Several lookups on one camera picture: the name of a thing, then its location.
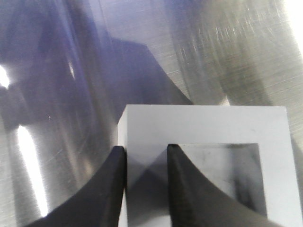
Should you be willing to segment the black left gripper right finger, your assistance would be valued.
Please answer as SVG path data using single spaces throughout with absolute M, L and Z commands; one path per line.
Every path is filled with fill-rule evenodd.
M 167 146 L 169 212 L 174 227 L 277 227 L 208 180 L 177 144 Z

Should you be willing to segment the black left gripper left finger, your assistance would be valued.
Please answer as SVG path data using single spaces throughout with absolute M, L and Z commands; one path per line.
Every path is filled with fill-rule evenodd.
M 126 184 L 126 153 L 114 146 L 101 168 L 65 203 L 31 227 L 116 227 Z

